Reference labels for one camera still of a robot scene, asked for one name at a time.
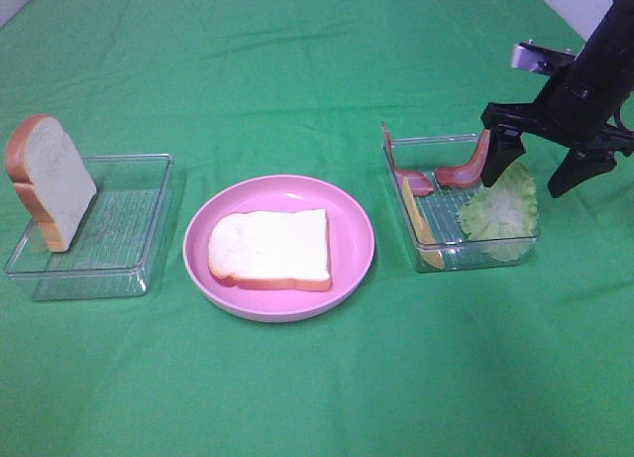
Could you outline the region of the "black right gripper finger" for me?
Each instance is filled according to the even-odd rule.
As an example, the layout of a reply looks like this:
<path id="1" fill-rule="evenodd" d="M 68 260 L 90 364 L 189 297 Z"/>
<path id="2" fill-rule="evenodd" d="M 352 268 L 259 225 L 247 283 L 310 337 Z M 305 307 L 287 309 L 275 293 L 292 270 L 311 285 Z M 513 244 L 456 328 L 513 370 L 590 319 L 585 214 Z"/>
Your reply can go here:
<path id="1" fill-rule="evenodd" d="M 612 151 L 569 149 L 548 181 L 549 192 L 553 198 L 561 197 L 582 182 L 611 172 L 616 165 Z"/>
<path id="2" fill-rule="evenodd" d="M 486 187 L 492 187 L 518 158 L 525 154 L 522 132 L 505 125 L 493 127 L 489 133 L 488 151 L 480 180 Z"/>

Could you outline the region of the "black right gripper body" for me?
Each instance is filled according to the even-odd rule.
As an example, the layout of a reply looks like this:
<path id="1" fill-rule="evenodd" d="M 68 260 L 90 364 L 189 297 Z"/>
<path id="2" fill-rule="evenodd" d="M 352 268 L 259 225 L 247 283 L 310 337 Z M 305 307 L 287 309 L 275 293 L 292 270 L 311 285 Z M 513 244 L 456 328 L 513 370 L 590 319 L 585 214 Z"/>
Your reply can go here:
<path id="1" fill-rule="evenodd" d="M 483 126 L 534 134 L 578 151 L 633 153 L 633 136 L 610 126 L 633 91 L 633 57 L 578 58 L 561 67 L 531 103 L 490 103 Z"/>

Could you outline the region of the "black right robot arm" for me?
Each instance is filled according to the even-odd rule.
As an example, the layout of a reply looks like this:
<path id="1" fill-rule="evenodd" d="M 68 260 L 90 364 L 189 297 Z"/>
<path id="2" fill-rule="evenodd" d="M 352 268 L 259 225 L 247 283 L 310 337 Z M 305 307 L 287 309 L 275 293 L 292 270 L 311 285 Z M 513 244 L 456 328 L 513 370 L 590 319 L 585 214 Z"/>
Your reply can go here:
<path id="1" fill-rule="evenodd" d="M 511 65 L 548 80 L 530 103 L 490 103 L 484 109 L 485 186 L 493 186 L 524 154 L 525 133 L 569 150 L 548 182 L 552 197 L 612 171 L 616 153 L 632 155 L 633 133 L 623 126 L 620 109 L 633 91 L 633 0 L 612 0 L 578 54 L 519 43 Z"/>

